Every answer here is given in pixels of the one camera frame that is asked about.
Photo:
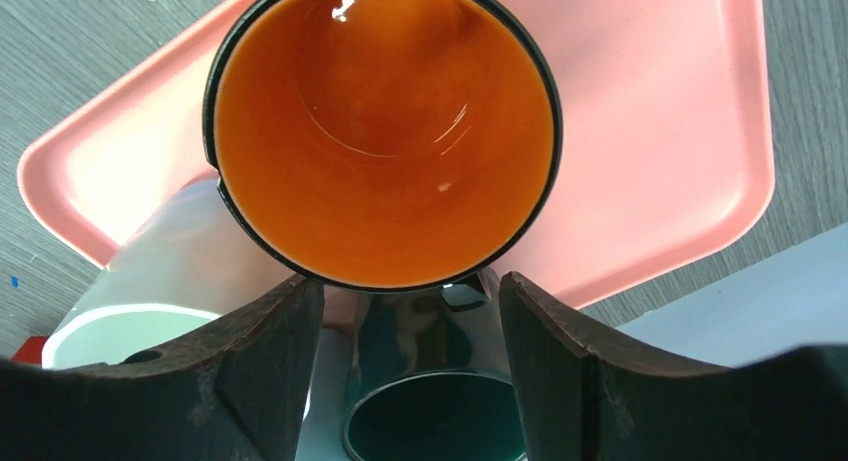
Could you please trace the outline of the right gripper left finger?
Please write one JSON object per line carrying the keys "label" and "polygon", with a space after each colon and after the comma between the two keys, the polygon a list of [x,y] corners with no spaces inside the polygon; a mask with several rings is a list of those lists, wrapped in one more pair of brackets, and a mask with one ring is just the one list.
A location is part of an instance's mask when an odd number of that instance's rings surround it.
{"label": "right gripper left finger", "polygon": [[293,276],[115,364],[1,364],[5,460],[291,460],[324,309]]}

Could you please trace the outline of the dark green ceramic mug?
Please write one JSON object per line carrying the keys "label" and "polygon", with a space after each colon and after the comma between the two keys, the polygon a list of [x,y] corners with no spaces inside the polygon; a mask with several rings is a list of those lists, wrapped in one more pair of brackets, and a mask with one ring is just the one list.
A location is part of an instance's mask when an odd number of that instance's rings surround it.
{"label": "dark green ceramic mug", "polygon": [[351,459],[526,459],[498,284],[483,269],[422,291],[356,293],[341,430]]}

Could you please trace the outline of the pink plastic tray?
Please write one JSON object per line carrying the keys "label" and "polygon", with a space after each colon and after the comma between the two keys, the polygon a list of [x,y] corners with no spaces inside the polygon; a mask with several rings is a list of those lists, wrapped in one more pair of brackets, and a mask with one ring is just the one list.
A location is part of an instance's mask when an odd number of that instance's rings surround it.
{"label": "pink plastic tray", "polygon": [[[212,170],[200,103],[226,0],[32,143],[20,194],[97,266]],[[493,266],[581,308],[728,246],[775,185],[762,0],[498,0],[564,106],[556,185]]]}

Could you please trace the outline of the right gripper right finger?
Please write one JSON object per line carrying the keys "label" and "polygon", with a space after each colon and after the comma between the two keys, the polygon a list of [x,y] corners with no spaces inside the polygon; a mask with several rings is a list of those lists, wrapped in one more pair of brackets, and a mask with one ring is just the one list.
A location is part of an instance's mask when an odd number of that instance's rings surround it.
{"label": "right gripper right finger", "polygon": [[843,460],[847,349],[739,368],[651,346],[520,273],[499,306],[531,460]]}

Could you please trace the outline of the white ceramic mug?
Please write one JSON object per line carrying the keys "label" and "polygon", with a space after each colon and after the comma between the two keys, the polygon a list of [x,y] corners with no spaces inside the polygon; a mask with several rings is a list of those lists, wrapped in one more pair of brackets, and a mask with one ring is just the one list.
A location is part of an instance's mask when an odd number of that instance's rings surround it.
{"label": "white ceramic mug", "polygon": [[48,337],[47,369],[118,364],[291,276],[241,229],[214,180],[179,191],[117,252]]}

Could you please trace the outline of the colourful cube block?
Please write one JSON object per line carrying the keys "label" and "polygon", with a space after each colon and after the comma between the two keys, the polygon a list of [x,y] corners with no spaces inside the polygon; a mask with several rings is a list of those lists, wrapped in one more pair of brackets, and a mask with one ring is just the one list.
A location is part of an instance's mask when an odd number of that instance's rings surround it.
{"label": "colourful cube block", "polygon": [[42,352],[47,340],[45,336],[29,337],[12,356],[12,360],[20,364],[41,366]]}

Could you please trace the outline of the orange ceramic mug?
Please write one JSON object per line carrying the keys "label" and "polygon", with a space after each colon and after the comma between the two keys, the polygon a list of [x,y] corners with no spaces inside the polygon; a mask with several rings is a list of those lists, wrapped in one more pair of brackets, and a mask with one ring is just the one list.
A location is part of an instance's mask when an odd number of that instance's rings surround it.
{"label": "orange ceramic mug", "polygon": [[371,292],[502,257],[553,189],[563,128],[544,55],[497,0],[257,0],[202,103],[206,159],[251,240]]}

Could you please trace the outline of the light blue ceramic mug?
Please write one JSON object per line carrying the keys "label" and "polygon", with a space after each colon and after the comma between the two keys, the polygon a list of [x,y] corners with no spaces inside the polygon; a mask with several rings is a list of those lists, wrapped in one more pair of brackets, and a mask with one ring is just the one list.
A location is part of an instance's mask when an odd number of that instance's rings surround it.
{"label": "light blue ceramic mug", "polygon": [[320,333],[296,461],[349,461],[342,444],[352,341],[333,329]]}

